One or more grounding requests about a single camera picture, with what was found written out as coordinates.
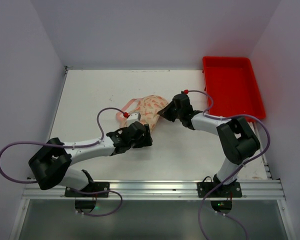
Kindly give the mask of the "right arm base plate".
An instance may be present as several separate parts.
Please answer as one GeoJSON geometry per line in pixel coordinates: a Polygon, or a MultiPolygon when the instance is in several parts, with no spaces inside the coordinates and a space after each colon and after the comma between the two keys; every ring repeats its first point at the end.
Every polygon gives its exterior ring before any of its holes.
{"type": "MultiPolygon", "coordinates": [[[[196,183],[199,198],[203,198],[208,192],[214,189],[221,181],[215,174],[213,178],[205,177],[196,183]]],[[[243,196],[241,185],[237,180],[230,184],[223,184],[208,195],[209,198],[241,198],[243,196]]]]}

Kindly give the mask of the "floral mesh laundry bag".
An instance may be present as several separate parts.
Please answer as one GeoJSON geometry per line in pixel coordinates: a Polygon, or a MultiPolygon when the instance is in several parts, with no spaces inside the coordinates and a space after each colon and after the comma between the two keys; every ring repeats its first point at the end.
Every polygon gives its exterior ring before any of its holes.
{"type": "Polygon", "coordinates": [[[168,105],[168,101],[159,95],[148,95],[142,98],[132,98],[123,108],[123,112],[130,115],[139,113],[140,123],[149,125],[149,130],[152,133],[160,115],[159,111],[163,110],[168,105]]]}

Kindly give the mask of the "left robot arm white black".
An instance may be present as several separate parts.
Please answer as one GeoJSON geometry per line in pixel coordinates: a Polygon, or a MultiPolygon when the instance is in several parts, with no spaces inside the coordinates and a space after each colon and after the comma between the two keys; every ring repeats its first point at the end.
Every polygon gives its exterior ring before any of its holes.
{"type": "Polygon", "coordinates": [[[41,147],[29,160],[29,167],[41,190],[55,186],[83,190],[91,186],[93,179],[87,170],[76,170],[71,165],[97,157],[112,157],[123,154],[130,148],[143,148],[152,145],[150,127],[139,121],[116,131],[108,132],[104,138],[82,141],[87,147],[73,143],[64,148],[59,138],[50,139],[49,146],[41,147]]]}

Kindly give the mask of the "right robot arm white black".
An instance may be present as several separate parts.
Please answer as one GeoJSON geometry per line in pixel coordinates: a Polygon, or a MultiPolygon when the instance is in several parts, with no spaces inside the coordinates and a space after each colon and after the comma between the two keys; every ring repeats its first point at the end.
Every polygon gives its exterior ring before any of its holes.
{"type": "Polygon", "coordinates": [[[174,122],[178,119],[182,125],[194,131],[204,131],[219,137],[225,160],[214,176],[216,183],[224,186],[237,180],[239,167],[260,149],[260,141],[247,119],[251,115],[239,114],[230,117],[214,116],[206,111],[194,110],[190,98],[185,93],[173,97],[158,114],[174,122]]]}

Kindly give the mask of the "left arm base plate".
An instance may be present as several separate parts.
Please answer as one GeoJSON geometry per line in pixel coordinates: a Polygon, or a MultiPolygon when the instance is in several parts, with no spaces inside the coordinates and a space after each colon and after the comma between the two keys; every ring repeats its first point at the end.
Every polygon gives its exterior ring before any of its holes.
{"type": "Polygon", "coordinates": [[[94,193],[98,192],[95,195],[92,194],[81,194],[77,191],[72,190],[71,188],[66,188],[64,196],[67,198],[89,198],[89,197],[97,197],[97,198],[107,198],[110,190],[110,183],[107,181],[95,181],[94,183],[89,183],[85,188],[79,190],[79,192],[83,193],[94,193]]]}

